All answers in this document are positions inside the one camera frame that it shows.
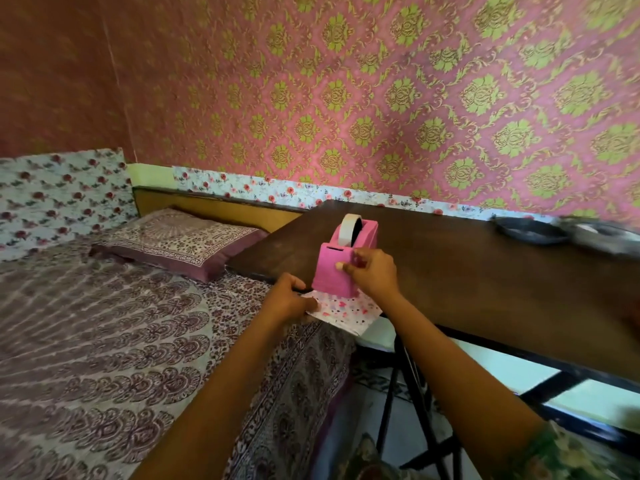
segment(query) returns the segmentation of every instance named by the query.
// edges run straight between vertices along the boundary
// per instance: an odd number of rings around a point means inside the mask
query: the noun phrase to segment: person
[[[611,478],[574,437],[540,418],[403,297],[391,256],[366,248],[356,254],[364,267],[338,263],[338,268],[351,275],[393,323],[483,478]],[[294,291],[305,288],[290,274],[278,279],[260,312],[132,480],[223,476],[274,348],[290,325],[318,307],[315,299]],[[375,454],[363,455],[362,444],[358,450],[364,462],[350,462],[342,478],[360,477],[353,465],[362,470],[381,463]],[[376,472],[375,478],[421,478],[391,467]]]

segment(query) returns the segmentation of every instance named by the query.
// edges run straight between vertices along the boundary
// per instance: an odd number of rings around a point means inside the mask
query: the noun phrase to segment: purple pillow
[[[109,233],[93,245],[92,253],[114,254],[208,282],[222,274],[230,258],[267,235],[261,229],[162,209]]]

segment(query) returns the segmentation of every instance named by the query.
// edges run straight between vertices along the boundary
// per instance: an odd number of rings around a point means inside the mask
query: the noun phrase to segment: wooden headboard
[[[267,232],[276,231],[305,211],[263,202],[149,187],[134,188],[133,197],[140,217],[172,207],[203,219],[259,227]]]

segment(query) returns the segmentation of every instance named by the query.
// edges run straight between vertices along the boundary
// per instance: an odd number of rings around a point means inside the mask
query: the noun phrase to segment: sleeve
[[[500,480],[618,480],[580,439],[549,422]]]

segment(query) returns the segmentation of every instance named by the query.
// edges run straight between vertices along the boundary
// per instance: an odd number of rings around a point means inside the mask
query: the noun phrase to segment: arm
[[[545,422],[401,295],[391,256],[356,253],[364,268],[340,266],[391,320],[478,471],[484,477],[503,471]]]
[[[306,288],[298,278],[283,274],[264,299],[260,313],[142,461],[132,480],[222,478],[274,348],[288,324],[317,307],[315,299],[302,298],[293,287]]]

